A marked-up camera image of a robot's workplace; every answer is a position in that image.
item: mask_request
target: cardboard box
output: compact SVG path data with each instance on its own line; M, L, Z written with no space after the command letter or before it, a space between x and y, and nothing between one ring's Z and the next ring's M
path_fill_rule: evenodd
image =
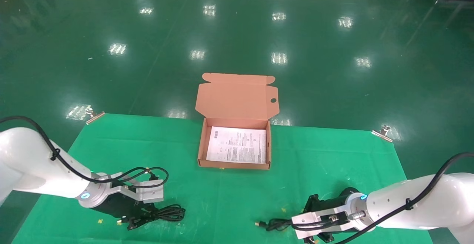
M204 73L209 83L199 85L196 111L206 118L199 144L202 167L270 169L271 131L268 119L280 112L278 89L271 76ZM212 126L265 129L266 163L230 163L206 160Z

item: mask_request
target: green cloth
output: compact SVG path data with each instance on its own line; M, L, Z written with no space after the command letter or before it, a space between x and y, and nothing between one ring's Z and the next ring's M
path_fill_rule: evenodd
M309 195L326 200L352 186L369 193L405 179L395 149L368 131L272 126L270 170L200 168L201 121L106 114L85 126L69 153L96 172L161 166L170 173L164 207L181 204L179 223L127 231L116 218L77 200L42 195L14 244L298 243L295 232L254 222L290 218ZM336 241L350 236L335 234ZM427 231L376 228L353 244L431 244Z

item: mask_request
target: box lid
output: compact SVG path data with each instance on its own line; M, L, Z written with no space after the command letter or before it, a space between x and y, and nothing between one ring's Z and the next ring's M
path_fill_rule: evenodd
M268 120L280 112L272 76L204 73L196 111L208 118Z

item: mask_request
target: metal bracket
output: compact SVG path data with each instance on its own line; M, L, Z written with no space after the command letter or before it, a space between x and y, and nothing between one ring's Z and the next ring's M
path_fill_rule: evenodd
M378 136L379 138L383 139L383 140L386 140L390 143L393 142L393 139L389 138L387 136L387 133L388 131L390 131L390 127L389 126L382 126L382 128L380 129L380 131L375 131L375 130L372 130L372 134L375 135L375 136Z
M105 115L105 112L100 112L99 114L96 114L92 108L86 109L86 114L90 115L90 119L86 121L86 124L90 124L93 121L101 118L102 116Z

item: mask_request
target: epoxy floor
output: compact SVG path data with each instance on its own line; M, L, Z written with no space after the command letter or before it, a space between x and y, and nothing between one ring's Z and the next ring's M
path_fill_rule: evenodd
M69 148L84 106L201 119L202 73L273 75L273 124L387 124L416 178L474 150L473 48L467 1L0 0L0 114L29 116ZM473 170L468 160L452 169ZM3 204L3 239L35 200L13 193Z

